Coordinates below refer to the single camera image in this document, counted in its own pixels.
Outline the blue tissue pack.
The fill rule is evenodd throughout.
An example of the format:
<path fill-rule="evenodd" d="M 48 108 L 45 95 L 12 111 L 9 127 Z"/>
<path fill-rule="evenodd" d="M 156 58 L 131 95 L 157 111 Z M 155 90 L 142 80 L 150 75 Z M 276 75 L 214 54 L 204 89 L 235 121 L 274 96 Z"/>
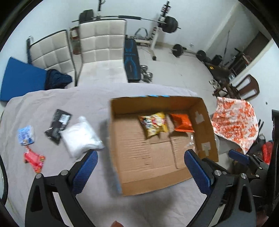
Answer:
<path fill-rule="evenodd" d="M 17 135 L 18 135 L 19 143 L 22 146 L 28 146 L 30 144 L 33 144 L 35 141 L 34 130 L 33 127 L 30 125 L 18 129 Z"/>

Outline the white zip bag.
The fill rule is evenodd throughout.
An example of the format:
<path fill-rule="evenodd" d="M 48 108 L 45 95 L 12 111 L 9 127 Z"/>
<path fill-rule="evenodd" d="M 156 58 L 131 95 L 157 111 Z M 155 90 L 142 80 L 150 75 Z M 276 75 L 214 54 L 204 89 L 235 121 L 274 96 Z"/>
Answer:
<path fill-rule="evenodd" d="M 78 118 L 78 123 L 60 132 L 71 158 L 78 159 L 90 149 L 100 150 L 104 144 L 95 133 L 92 126 L 84 116 Z"/>

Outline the black snack packet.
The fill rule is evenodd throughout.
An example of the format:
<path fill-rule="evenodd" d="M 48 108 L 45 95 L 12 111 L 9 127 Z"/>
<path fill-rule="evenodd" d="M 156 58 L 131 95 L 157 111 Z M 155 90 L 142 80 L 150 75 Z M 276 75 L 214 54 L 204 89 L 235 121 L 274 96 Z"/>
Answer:
<path fill-rule="evenodd" d="M 49 129 L 44 132 L 47 138 L 54 142 L 56 145 L 59 145 L 61 140 L 60 132 L 67 127 L 71 116 L 72 114 L 57 109 L 53 115 Z"/>

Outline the red bag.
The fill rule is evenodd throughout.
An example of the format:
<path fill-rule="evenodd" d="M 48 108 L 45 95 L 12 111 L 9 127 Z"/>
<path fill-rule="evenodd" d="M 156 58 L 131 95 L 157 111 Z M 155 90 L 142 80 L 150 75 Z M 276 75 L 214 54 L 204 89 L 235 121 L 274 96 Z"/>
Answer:
<path fill-rule="evenodd" d="M 266 164 L 270 164 L 273 151 L 273 142 L 266 142 L 262 146 L 262 157 Z"/>

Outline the red candy packet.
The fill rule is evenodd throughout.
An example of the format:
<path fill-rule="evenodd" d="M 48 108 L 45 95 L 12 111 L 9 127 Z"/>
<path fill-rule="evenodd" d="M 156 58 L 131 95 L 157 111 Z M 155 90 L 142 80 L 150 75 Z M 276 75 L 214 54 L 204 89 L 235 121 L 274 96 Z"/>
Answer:
<path fill-rule="evenodd" d="M 25 146 L 26 152 L 24 153 L 24 162 L 29 163 L 35 173 L 41 173 L 45 156 L 39 155 L 38 153 L 31 150 L 29 146 Z"/>

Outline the orange white floral cloth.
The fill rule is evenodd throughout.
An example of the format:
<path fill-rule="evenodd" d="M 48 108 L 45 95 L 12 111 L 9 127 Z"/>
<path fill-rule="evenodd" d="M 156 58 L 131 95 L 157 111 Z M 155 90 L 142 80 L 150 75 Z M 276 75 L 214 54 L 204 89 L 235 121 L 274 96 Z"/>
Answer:
<path fill-rule="evenodd" d="M 243 154 L 247 154 L 259 134 L 254 108 L 242 99 L 218 97 L 211 124 L 217 136 L 238 145 Z"/>

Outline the brown wooden chair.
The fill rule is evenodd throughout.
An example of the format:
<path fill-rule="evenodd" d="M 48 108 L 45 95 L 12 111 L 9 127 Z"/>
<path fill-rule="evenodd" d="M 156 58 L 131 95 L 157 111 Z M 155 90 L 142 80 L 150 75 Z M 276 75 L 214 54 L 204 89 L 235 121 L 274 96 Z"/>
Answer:
<path fill-rule="evenodd" d="M 236 86 L 236 90 L 241 99 L 249 101 L 260 93 L 260 88 L 257 80 L 251 75 L 248 74 L 245 76 Z"/>

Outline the grey bed sheet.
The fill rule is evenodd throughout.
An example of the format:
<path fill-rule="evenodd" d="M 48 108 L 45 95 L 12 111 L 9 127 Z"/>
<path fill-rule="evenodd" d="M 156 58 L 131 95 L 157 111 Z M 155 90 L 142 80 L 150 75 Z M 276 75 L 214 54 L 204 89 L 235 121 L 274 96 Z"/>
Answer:
<path fill-rule="evenodd" d="M 218 161 L 204 101 L 112 83 L 11 99 L 1 119 L 8 198 L 25 226 L 186 226 L 204 201 L 184 163 Z"/>

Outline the orange snack bag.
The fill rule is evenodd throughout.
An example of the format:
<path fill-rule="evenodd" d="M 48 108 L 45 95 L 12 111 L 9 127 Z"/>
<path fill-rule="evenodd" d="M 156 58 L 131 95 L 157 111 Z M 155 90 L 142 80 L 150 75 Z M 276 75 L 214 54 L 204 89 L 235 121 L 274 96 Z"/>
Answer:
<path fill-rule="evenodd" d="M 194 129 L 188 114 L 185 113 L 171 113 L 170 117 L 173 121 L 176 132 L 191 132 L 194 133 Z"/>

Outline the dark wooden table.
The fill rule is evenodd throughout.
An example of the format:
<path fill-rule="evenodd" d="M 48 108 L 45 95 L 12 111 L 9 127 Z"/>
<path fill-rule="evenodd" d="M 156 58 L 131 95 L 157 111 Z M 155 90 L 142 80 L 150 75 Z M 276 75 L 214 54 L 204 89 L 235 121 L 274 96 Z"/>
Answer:
<path fill-rule="evenodd" d="M 213 96 L 237 98 L 237 95 L 231 85 L 231 81 L 235 78 L 231 70 L 225 69 L 221 66 L 215 66 L 210 63 L 205 63 L 209 72 L 213 76 L 212 85 L 214 87 Z"/>

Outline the cardboard milk box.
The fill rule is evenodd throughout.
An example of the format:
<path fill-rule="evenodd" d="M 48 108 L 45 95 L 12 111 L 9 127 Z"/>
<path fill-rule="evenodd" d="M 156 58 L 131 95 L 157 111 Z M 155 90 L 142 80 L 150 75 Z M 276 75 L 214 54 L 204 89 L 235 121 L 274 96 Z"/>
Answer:
<path fill-rule="evenodd" d="M 140 115 L 163 112 L 168 132 L 147 138 Z M 131 196 L 164 189 L 191 178 L 184 153 L 218 161 L 213 127 L 199 97 L 142 96 L 110 101 L 110 156 L 120 193 Z M 170 114 L 188 114 L 194 133 L 176 132 Z"/>

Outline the yellow snack bag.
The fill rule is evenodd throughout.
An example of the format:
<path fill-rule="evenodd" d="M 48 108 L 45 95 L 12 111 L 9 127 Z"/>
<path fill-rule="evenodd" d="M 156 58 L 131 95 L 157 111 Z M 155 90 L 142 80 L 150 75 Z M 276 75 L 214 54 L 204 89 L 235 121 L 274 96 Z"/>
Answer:
<path fill-rule="evenodd" d="M 146 132 L 147 138 L 153 137 L 160 132 L 168 132 L 167 120 L 163 112 L 152 115 L 140 115 L 139 121 Z"/>

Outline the dark blue cloth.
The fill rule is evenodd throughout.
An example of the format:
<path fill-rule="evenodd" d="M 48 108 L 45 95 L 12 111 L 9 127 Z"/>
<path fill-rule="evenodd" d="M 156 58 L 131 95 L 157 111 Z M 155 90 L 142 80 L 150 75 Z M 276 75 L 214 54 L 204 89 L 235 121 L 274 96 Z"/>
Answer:
<path fill-rule="evenodd" d="M 73 80 L 70 75 L 61 73 L 56 69 L 49 69 L 46 72 L 44 89 L 64 89 L 67 85 L 69 85 L 72 82 Z"/>

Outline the blue mat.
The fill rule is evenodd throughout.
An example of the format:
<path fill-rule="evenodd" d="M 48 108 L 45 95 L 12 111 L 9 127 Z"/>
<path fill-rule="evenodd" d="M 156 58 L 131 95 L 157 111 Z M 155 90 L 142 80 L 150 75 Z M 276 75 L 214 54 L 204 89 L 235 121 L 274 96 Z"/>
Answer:
<path fill-rule="evenodd" d="M 46 74 L 44 69 L 10 57 L 1 85 L 1 101 L 44 90 Z"/>

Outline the barbell on floor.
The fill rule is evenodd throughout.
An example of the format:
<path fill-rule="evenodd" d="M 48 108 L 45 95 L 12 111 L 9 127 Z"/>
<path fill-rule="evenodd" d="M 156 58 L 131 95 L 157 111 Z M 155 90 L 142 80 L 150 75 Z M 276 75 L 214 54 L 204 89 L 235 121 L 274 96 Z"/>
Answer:
<path fill-rule="evenodd" d="M 199 61 L 204 61 L 207 57 L 206 53 L 203 50 L 193 52 L 193 51 L 188 50 L 186 47 L 181 46 L 180 44 L 175 44 L 172 47 L 171 52 L 177 58 L 180 57 L 181 55 L 184 55 L 185 53 L 195 55 Z"/>

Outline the chrome dumbbells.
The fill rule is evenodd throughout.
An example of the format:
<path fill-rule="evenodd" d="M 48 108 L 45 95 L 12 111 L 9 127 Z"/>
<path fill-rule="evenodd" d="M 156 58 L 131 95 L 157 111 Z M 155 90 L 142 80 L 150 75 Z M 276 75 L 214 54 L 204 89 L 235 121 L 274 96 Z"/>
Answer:
<path fill-rule="evenodd" d="M 140 65 L 140 72 L 142 74 L 141 80 L 145 83 L 152 82 L 153 79 L 153 73 L 148 72 L 148 66 L 147 65 Z"/>

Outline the white quilted chair left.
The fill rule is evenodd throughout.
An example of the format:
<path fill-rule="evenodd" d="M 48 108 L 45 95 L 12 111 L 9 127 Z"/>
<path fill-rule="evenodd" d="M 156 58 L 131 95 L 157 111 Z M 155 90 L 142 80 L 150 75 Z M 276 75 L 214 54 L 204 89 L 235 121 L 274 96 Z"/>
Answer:
<path fill-rule="evenodd" d="M 28 50 L 33 66 L 46 71 L 55 69 L 67 74 L 71 76 L 72 82 L 66 88 L 76 86 L 77 71 L 70 50 L 67 30 L 60 30 L 32 43 Z"/>

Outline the white quilted chair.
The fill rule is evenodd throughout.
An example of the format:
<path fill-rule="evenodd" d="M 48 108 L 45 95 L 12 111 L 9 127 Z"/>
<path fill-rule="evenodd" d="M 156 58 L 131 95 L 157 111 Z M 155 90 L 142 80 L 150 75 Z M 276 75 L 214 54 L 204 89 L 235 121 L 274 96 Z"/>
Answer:
<path fill-rule="evenodd" d="M 81 69 L 78 86 L 128 83 L 124 67 L 124 19 L 104 19 L 79 26 Z"/>
<path fill-rule="evenodd" d="M 32 43 L 28 50 L 33 66 L 46 71 L 55 69 L 67 74 L 71 76 L 72 82 L 66 88 L 76 86 L 77 71 L 70 50 L 67 30 L 60 30 Z"/>

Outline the white barbell rack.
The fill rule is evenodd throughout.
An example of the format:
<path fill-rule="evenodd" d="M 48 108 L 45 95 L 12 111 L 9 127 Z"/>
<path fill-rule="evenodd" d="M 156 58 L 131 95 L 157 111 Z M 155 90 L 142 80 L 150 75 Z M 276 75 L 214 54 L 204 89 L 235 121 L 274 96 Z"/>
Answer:
<path fill-rule="evenodd" d="M 161 13 L 159 15 L 157 25 L 153 27 L 150 37 L 146 39 L 139 39 L 139 38 L 135 39 L 137 45 L 146 46 L 148 48 L 148 53 L 151 55 L 151 58 L 154 61 L 157 60 L 155 54 L 155 46 L 159 37 L 159 32 L 163 31 L 163 27 L 164 27 L 163 24 L 165 24 L 167 14 L 169 13 L 170 9 L 171 9 L 170 1 L 167 1 L 161 9 Z"/>

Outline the white quilted chair right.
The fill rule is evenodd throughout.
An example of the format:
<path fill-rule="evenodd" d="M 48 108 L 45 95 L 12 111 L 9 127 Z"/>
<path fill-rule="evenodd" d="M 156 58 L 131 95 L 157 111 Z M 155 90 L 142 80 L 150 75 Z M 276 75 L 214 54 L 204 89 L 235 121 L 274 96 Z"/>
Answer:
<path fill-rule="evenodd" d="M 124 67 L 124 19 L 104 19 L 79 26 L 81 69 L 78 86 L 128 83 Z"/>

